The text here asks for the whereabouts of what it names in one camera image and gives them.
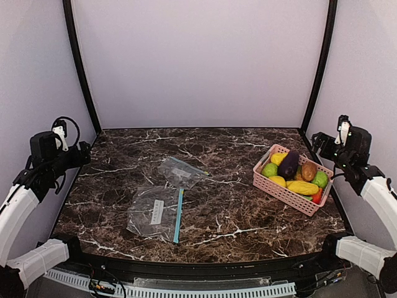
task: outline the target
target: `white slotted strip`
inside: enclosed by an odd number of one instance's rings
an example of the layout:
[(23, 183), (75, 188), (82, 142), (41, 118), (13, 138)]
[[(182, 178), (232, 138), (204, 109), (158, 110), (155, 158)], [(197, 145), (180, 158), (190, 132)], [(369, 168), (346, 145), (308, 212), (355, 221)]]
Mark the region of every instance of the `white slotted strip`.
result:
[[(77, 276), (56, 269), (48, 271), (45, 278), (61, 284), (71, 286), (82, 291), (89, 291), (89, 278)], [(222, 290), (222, 291), (177, 291), (148, 289), (124, 285), (128, 298), (276, 298), (296, 294), (295, 283), (278, 284), (276, 286), (255, 287), (249, 289)], [(102, 294), (109, 297), (123, 297), (123, 290), (117, 285), (114, 295)]]

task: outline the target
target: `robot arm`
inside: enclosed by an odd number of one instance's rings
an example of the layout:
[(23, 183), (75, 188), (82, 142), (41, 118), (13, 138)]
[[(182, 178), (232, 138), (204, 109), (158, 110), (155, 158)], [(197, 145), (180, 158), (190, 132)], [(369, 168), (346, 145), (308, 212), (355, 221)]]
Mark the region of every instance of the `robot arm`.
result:
[[(66, 122), (70, 120), (76, 126), (78, 137), (74, 145), (68, 147)], [(57, 264), (69, 258), (70, 245), (78, 246), (76, 240), (70, 238), (50, 239), (40, 247), (27, 254), (9, 259), (9, 252), (27, 217), (44, 200), (51, 188), (58, 194), (65, 181), (66, 171), (78, 168), (90, 162), (90, 146), (80, 142), (78, 147), (79, 128), (68, 117), (55, 120), (50, 132), (36, 134), (30, 139), (31, 156), (27, 166), (13, 182), (13, 187), (0, 206), (0, 280), (9, 281), (12, 285), (7, 296), (18, 297), (19, 293), (39, 276)], [(63, 176), (59, 185), (57, 179)], [(0, 297), (6, 287), (0, 290)]]
[[(338, 136), (324, 133), (313, 135), (313, 150), (335, 162), (344, 172), (357, 195), (368, 202), (389, 231), (397, 250), (397, 195), (391, 188), (391, 179), (368, 164), (371, 135), (351, 125), (348, 116), (339, 117)], [(334, 254), (348, 260), (374, 275), (386, 293), (397, 291), (397, 253), (369, 244), (355, 236), (336, 237)]]

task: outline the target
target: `fruit basket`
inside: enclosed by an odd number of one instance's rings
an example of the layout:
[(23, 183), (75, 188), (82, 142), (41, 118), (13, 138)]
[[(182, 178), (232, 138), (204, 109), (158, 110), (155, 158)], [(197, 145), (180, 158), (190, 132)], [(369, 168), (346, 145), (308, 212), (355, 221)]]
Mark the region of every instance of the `fruit basket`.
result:
[(290, 150), (287, 148), (284, 148), (283, 146), (280, 145), (273, 145), (268, 152), (265, 153), (265, 155), (259, 160), (259, 162), (255, 165), (254, 167), (254, 186), (258, 187), (259, 189), (262, 189), (264, 192), (274, 196), (275, 198), (279, 199), (280, 201), (283, 201), (284, 203), (288, 204), (289, 206), (299, 210), (300, 212), (313, 216), (313, 214), (320, 208), (322, 207), (325, 202), (327, 201), (327, 197), (329, 194), (329, 191), (331, 190), (332, 186), (332, 181), (331, 177), (333, 176), (334, 172), (332, 172), (330, 169), (327, 169), (311, 160), (308, 158), (300, 155), (299, 157), (299, 165), (302, 165), (306, 163), (307, 161), (310, 163), (313, 163), (317, 166), (318, 171), (322, 171), (327, 174), (328, 176), (328, 184), (323, 190), (323, 195), (321, 196), (321, 201), (319, 204), (315, 204), (314, 202), (309, 201), (308, 199), (305, 199), (301, 195), (294, 193), (290, 191), (289, 189), (282, 187), (278, 185), (277, 183), (273, 182), (269, 178), (266, 178), (263, 176), (262, 170), (266, 166), (266, 164), (270, 163), (270, 157), (274, 153), (288, 153)]

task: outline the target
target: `white wall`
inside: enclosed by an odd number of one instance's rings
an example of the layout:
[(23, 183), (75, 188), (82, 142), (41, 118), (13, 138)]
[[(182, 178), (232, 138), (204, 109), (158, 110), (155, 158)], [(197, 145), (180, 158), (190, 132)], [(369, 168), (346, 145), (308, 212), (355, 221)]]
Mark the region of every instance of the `white wall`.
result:
[[(397, 6), (394, 0), (339, 1), (323, 85), (308, 136), (336, 136), (337, 119), (350, 116), (372, 134), (370, 163), (397, 188)], [(371, 207), (343, 178), (336, 189), (356, 234), (392, 249), (391, 238)]]
[(104, 128), (300, 127), (327, 0), (74, 0)]
[[(95, 137), (64, 19), (61, 0), (0, 1), (0, 203), (25, 166), (30, 138), (50, 130), (58, 116), (74, 118), (82, 140), (91, 142)], [(11, 257), (47, 239), (75, 174), (69, 171), (61, 194), (50, 191), (33, 212)]]

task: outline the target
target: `red tomato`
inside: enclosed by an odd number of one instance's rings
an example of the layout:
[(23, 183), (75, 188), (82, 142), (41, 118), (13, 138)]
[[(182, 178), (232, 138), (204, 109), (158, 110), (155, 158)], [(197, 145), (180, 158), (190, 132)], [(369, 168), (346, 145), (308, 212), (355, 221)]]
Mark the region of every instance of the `red tomato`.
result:
[(312, 195), (313, 200), (311, 200), (315, 204), (319, 204), (321, 202), (321, 196), (323, 195), (323, 189), (320, 188), (316, 194)]

